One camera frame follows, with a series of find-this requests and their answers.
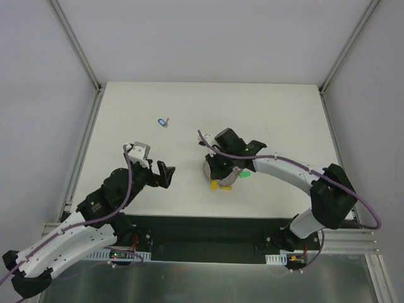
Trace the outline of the green key tag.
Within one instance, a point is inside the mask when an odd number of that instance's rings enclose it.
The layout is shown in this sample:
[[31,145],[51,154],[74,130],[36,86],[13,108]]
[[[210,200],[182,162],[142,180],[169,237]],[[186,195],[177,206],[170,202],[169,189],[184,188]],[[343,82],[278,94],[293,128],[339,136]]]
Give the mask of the green key tag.
[[243,171],[243,172],[241,172],[241,173],[239,174],[239,177],[240,177],[240,178],[247,178],[247,177],[249,177],[250,175],[251,175],[250,172],[248,172],[248,171]]

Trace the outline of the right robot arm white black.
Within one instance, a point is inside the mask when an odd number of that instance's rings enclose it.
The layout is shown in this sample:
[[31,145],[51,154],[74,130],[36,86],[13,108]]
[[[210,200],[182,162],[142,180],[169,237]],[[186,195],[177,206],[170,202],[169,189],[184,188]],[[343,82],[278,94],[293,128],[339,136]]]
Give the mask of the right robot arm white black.
[[209,150],[203,170],[210,183],[230,187],[243,173],[256,172],[276,177],[310,197],[310,207],[270,237],[279,249],[292,252],[304,245],[311,234],[324,228],[338,229],[357,202],[339,165],[317,167],[299,163],[260,141],[246,143],[231,128],[216,136],[199,134],[198,143]]

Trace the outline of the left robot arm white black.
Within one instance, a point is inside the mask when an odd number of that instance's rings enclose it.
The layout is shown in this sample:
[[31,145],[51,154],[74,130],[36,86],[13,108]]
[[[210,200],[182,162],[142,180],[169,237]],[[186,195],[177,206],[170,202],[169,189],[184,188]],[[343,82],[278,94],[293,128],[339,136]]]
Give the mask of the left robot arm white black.
[[139,163],[114,170],[52,232],[25,250],[6,252],[6,277],[16,293],[23,299],[35,297],[91,252],[115,243],[128,245],[134,227],[123,209],[145,186],[170,186],[175,167],[168,167],[163,161],[157,166],[157,174]]

